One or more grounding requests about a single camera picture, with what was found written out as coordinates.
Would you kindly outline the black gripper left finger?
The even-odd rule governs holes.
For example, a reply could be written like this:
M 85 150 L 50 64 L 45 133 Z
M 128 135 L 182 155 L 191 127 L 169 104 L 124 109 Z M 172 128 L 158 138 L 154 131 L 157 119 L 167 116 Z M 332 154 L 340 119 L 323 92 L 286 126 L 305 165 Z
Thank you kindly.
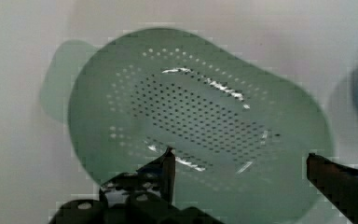
M 99 200 L 107 205 L 124 203 L 131 193 L 150 192 L 168 203 L 172 202 L 175 182 L 175 155 L 172 147 L 137 169 L 114 176 L 102 183 L 99 189 Z

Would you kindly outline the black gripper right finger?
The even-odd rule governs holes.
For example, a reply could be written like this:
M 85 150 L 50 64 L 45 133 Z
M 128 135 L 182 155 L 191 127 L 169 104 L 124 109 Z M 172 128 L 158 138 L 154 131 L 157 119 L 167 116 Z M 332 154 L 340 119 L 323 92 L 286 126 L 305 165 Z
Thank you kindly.
M 310 153 L 307 179 L 352 224 L 358 224 L 358 169 Z

